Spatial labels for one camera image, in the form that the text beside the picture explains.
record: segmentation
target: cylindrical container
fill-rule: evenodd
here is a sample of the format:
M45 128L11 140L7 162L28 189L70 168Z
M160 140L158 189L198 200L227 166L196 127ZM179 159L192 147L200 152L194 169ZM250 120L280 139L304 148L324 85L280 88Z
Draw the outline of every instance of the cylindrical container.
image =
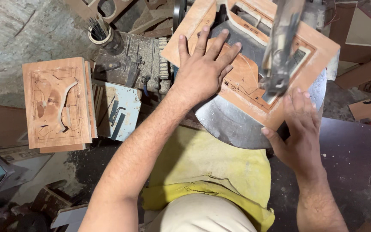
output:
M97 41L92 38L91 29L88 32L88 38L96 45L102 47L111 55L118 55L124 50L124 40L121 38L119 31L115 31L111 28L110 24L106 24L108 27L108 35L104 40Z

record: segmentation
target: stack of boards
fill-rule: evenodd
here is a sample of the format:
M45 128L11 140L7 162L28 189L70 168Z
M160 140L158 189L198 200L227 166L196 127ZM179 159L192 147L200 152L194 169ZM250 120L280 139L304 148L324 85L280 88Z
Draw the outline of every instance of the stack of boards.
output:
M29 148L84 150L97 138L90 64L82 57L22 65Z

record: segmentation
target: metal saw table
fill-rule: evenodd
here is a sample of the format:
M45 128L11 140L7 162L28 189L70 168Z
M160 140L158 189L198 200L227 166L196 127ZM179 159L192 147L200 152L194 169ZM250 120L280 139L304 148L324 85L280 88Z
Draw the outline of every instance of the metal saw table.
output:
M302 18L302 21L316 28L316 23L313 22L316 22L317 18L321 17L317 17L317 14L306 15L308 18ZM243 47L241 53L258 65L259 74L262 75L261 63L265 46L235 28L228 21L212 28L209 37L217 37L222 29L228 29L230 31L230 35L225 42L228 44L241 42ZM326 69L324 69L308 90L310 92L310 98L316 103L317 108L320 108L323 103L326 92L326 81ZM271 148L268 139L260 131L264 126L219 95L214 95L207 101L200 103L193 108L193 112L210 134L227 144L244 149ZM290 136L285 122L283 122L277 132L283 140L286 140Z

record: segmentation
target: yellow cloth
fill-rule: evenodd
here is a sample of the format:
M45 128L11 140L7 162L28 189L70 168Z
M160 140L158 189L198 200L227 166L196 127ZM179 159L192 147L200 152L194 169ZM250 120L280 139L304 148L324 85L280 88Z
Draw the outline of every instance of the yellow cloth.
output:
M271 170L265 150L225 144L206 131L179 126L167 141L143 189L146 210L160 210L174 199L201 191L240 206L258 231L274 213L266 209Z

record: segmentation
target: beige pants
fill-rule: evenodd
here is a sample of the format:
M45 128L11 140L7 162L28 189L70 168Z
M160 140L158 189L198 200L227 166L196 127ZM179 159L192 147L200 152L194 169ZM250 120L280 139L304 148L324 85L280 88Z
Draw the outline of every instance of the beige pants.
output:
M185 195L152 214L146 211L146 232L257 232L234 203L206 194Z

